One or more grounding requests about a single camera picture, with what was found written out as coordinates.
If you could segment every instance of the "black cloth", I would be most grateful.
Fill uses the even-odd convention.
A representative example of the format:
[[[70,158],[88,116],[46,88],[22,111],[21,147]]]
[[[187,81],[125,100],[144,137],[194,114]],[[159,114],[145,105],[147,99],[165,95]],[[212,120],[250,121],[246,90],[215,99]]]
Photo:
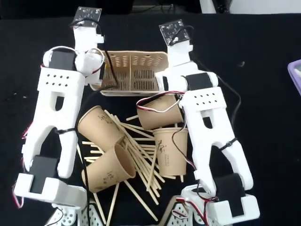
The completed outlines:
[[[158,25],[180,18],[195,27],[193,44],[199,59],[242,97],[234,129],[254,178],[254,187],[247,193],[256,195],[261,211],[260,220],[245,224],[295,225],[300,216],[301,97],[287,65],[301,58],[301,15],[102,16],[101,24],[109,50],[166,51]],[[74,46],[68,27],[71,21],[72,18],[0,21],[2,225],[41,226],[53,212],[50,204],[28,199],[21,210],[16,210],[11,186],[21,171],[21,134],[34,115],[43,53],[57,45]],[[221,87],[231,114],[238,99]],[[123,121],[135,115],[136,100],[98,95],[87,109],[101,105]],[[57,142],[44,145],[42,151],[55,152]],[[191,158],[190,144],[188,156]],[[210,165],[214,176],[231,173],[229,163],[216,149]],[[183,184],[177,178],[167,179],[162,185],[159,206],[146,193],[139,177],[129,182],[160,219],[172,195],[195,183],[191,168],[187,169]],[[70,184],[82,185],[80,171],[77,158]],[[98,194],[106,216],[113,190]],[[121,184],[112,225],[152,223],[151,216]]]

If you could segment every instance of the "red and white wire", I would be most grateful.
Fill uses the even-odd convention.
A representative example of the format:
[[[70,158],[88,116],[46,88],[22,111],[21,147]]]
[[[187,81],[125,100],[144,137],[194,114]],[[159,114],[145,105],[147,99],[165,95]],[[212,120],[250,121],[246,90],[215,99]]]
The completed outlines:
[[[207,219],[204,217],[204,215],[202,214],[202,212],[199,210],[199,208],[197,207],[197,205],[194,202],[189,201],[189,200],[185,200],[184,198],[176,198],[176,200],[177,200],[177,202],[181,202],[181,203],[184,202],[184,203],[190,204],[195,209],[195,211],[200,216],[200,218],[203,220],[205,225],[206,226],[208,225]]]
[[[146,98],[142,98],[140,100],[137,101],[136,103],[136,107],[138,109],[141,109],[141,110],[145,110],[145,111],[150,111],[150,112],[156,112],[156,113],[164,113],[164,112],[167,112],[169,111],[170,109],[172,109],[174,106],[176,106],[180,100],[177,100],[173,105],[171,105],[170,107],[168,107],[167,109],[163,110],[163,111],[159,111],[159,110],[156,110],[154,108],[149,108],[149,107],[144,107],[144,106],[140,106],[140,103],[141,102],[144,102],[144,101],[147,101],[147,100],[150,100],[154,97],[160,97],[160,96],[163,96],[165,94],[179,94],[179,95],[183,95],[184,92],[180,92],[180,91],[165,91],[165,92],[161,92],[161,93],[157,93],[151,97],[146,97]]]

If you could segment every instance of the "paper cup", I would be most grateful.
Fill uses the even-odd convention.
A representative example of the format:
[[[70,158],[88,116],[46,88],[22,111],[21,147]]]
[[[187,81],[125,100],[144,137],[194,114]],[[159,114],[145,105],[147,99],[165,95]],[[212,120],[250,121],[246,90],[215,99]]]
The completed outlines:
[[[91,108],[81,117],[78,130],[104,152],[111,150],[124,137],[124,133],[100,106]]]
[[[103,154],[87,166],[89,190],[93,193],[136,176],[136,170],[129,152],[116,144],[112,150]],[[85,173],[81,177],[86,184]]]
[[[145,107],[154,108],[158,111],[163,111],[176,102],[174,95],[164,95],[155,99],[146,105]],[[183,117],[181,115],[179,106],[176,105],[165,113],[156,113],[146,110],[137,109],[137,114],[141,126],[144,129],[155,129],[163,126],[168,126],[171,124],[183,122]]]
[[[172,135],[179,128],[162,128],[154,130],[160,175],[180,176],[186,174],[186,161],[172,142]],[[188,130],[176,133],[174,142],[187,155]]]

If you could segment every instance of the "basket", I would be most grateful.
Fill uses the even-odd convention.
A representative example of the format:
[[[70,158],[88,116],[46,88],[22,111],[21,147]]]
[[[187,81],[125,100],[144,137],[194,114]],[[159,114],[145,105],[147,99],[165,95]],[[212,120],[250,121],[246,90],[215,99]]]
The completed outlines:
[[[168,67],[167,53],[141,51],[109,51],[119,88],[102,91],[105,96],[149,96],[159,92],[155,73]],[[115,80],[106,57],[103,82],[91,85],[93,90],[114,85]]]

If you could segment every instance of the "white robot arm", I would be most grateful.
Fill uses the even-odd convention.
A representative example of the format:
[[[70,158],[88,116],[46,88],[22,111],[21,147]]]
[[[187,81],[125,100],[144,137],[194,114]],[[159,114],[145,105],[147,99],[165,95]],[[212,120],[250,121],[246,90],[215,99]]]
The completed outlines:
[[[206,198],[218,197],[218,202],[207,204],[207,215],[220,225],[228,225],[258,218],[257,200],[245,190],[253,187],[253,178],[241,144],[235,138],[226,112],[226,102],[218,77],[213,72],[198,69],[190,60],[190,37],[181,20],[160,25],[167,44],[169,67],[156,74],[160,91],[185,92],[179,102],[187,123],[196,170],[195,179],[203,187]],[[209,117],[212,128],[207,128],[203,118]],[[214,179],[209,167],[211,148],[217,146],[231,163],[233,175]],[[182,197],[196,203],[204,211],[204,200],[197,192],[198,186],[183,189]]]
[[[59,46],[43,57],[36,110],[22,148],[28,173],[18,175],[14,189],[17,196],[49,202],[68,213],[72,220],[64,220],[64,225],[73,225],[76,215],[80,222],[82,210],[87,206],[86,190],[68,185],[60,178],[69,178],[73,171],[78,142],[75,124],[84,86],[99,81],[104,62],[104,55],[97,49],[97,44],[104,41],[96,33],[97,24],[82,19],[98,21],[100,14],[101,9],[79,7],[74,18],[80,20],[74,27],[75,49]],[[59,111],[55,110],[57,97],[64,97]],[[40,155],[41,146],[53,128],[57,129],[62,146],[57,159]]]

